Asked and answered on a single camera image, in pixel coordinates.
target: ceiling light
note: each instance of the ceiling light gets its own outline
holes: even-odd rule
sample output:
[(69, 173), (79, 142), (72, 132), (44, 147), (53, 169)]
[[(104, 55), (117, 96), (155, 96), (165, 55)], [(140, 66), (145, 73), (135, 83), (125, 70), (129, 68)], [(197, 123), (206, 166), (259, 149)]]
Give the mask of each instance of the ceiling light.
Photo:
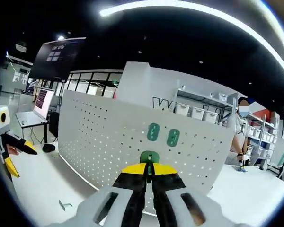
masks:
[(110, 7), (107, 9), (104, 9), (100, 11), (100, 15), (102, 17), (107, 17), (109, 15), (112, 15), (116, 12), (120, 12), (127, 9), (134, 9), (134, 8), (140, 8), (140, 7), (149, 7), (149, 6), (172, 6), (172, 7), (179, 7), (179, 8), (186, 8), (186, 9), (193, 9), (200, 12), (208, 13), (211, 15), (214, 15), (216, 17), (219, 17), (221, 19), (224, 19), (233, 25), (241, 28), (251, 36), (253, 36), (256, 40), (258, 40), (259, 43), (261, 43), (273, 56), (274, 58), (279, 62), (281, 67), (284, 70), (284, 61), (281, 58), (281, 56), (275, 51), (275, 49), (262, 37), (260, 36), (255, 30), (253, 30), (248, 25), (244, 24), (243, 22), (239, 21), (238, 19), (223, 13), (217, 9), (213, 9), (208, 6), (192, 3), (192, 2), (186, 2), (186, 1), (178, 1), (178, 0), (142, 0), (142, 1), (136, 1), (131, 3), (126, 3), (123, 5)]
[(63, 35), (59, 36), (57, 40), (62, 40), (62, 39), (64, 39)]

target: computer mouse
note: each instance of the computer mouse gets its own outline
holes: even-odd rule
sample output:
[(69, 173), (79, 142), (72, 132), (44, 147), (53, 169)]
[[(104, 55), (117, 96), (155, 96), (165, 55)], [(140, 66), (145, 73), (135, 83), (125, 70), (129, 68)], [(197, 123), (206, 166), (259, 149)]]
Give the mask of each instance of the computer mouse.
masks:
[(53, 144), (46, 143), (42, 147), (42, 151), (44, 151), (45, 153), (49, 153), (54, 150), (56, 150), (56, 147)]

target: person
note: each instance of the person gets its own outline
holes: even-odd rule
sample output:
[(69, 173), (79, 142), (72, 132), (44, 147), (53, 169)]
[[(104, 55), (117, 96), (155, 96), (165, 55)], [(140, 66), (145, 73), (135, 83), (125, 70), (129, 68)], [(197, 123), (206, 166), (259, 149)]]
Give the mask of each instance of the person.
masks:
[(230, 153), (226, 158), (225, 164), (243, 166), (243, 155), (247, 153), (248, 121), (246, 117), (249, 113), (249, 104), (246, 98), (238, 99), (238, 109), (227, 121), (226, 127), (234, 132), (231, 143)]

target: laptop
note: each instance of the laptop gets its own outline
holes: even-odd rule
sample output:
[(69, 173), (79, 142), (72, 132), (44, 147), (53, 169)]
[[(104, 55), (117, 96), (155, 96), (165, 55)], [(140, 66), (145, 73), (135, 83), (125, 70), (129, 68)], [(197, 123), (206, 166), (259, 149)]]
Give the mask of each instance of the laptop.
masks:
[(16, 117), (22, 128), (47, 123), (48, 109), (54, 92), (52, 89), (41, 88), (33, 111), (16, 113)]

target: black ceiling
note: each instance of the black ceiling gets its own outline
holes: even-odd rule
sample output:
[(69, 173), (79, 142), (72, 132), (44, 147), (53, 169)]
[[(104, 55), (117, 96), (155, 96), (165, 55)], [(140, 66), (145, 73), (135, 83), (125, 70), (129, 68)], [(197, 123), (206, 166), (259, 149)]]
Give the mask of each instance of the black ceiling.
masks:
[[(141, 8), (107, 18), (99, 16), (104, 5), (121, 2), (125, 1), (25, 4), (17, 22), (10, 23), (13, 36), (8, 52), (33, 62), (42, 43), (55, 40), (58, 35), (86, 36), (86, 45), (73, 70), (122, 69), (127, 61), (144, 61), (152, 67), (189, 73), (231, 87), (271, 110), (284, 106), (284, 70), (240, 28), (215, 16), (180, 8)], [(249, 15), (249, 19), (257, 20), (257, 26), (261, 24), (260, 14), (252, 9)], [(268, 34), (263, 24), (259, 30)], [(270, 34), (268, 39), (284, 59), (284, 50), (275, 36)], [(27, 43), (26, 53), (15, 49), (18, 41)]]

